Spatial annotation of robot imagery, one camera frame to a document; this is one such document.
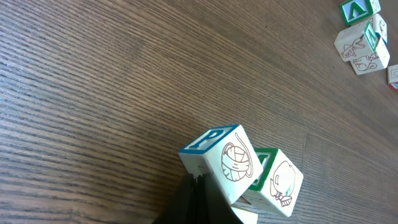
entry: wood grain surface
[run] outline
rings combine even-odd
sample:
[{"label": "wood grain surface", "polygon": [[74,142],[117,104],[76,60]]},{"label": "wood grain surface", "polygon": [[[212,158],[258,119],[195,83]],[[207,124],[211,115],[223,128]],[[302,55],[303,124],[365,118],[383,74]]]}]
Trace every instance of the wood grain surface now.
[{"label": "wood grain surface", "polygon": [[304,174],[290,218],[239,200],[259,223],[398,223],[398,94],[341,61],[341,2],[0,0],[0,223],[151,223],[235,123]]}]

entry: block with cat drawing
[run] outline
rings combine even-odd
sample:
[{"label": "block with cat drawing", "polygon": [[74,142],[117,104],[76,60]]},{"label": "block with cat drawing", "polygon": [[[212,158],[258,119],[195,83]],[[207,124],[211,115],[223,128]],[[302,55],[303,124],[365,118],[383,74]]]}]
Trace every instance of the block with cat drawing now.
[{"label": "block with cat drawing", "polygon": [[389,66],[387,70],[388,85],[393,90],[398,90],[398,65]]},{"label": "block with cat drawing", "polygon": [[349,26],[381,10],[379,0],[347,0],[340,4],[344,23]]},{"label": "block with cat drawing", "polygon": [[290,217],[299,196],[303,174],[280,149],[254,149],[263,173],[243,193],[257,208]]},{"label": "block with cat drawing", "polygon": [[361,22],[364,21],[370,22],[377,37],[381,37],[384,43],[387,44],[387,24],[384,19],[378,13],[376,13],[375,15],[362,20]]},{"label": "block with cat drawing", "polygon": [[363,21],[341,31],[335,47],[344,62],[373,54],[379,39],[369,21]]},{"label": "block with cat drawing", "polygon": [[241,125],[211,128],[180,150],[194,177],[211,173],[229,204],[234,203],[261,174],[262,166]]},{"label": "block with cat drawing", "polygon": [[375,72],[387,68],[390,61],[390,54],[384,41],[379,41],[379,45],[374,53],[350,61],[357,75]]}]

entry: wooden table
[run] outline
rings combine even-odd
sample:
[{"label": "wooden table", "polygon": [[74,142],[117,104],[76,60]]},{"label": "wooden table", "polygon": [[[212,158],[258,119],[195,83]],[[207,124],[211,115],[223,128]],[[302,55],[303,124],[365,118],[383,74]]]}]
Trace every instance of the wooden table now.
[{"label": "wooden table", "polygon": [[290,218],[238,202],[259,223],[398,223],[398,95],[339,58],[340,2],[0,1],[0,223],[151,223],[235,123],[304,174]]}]

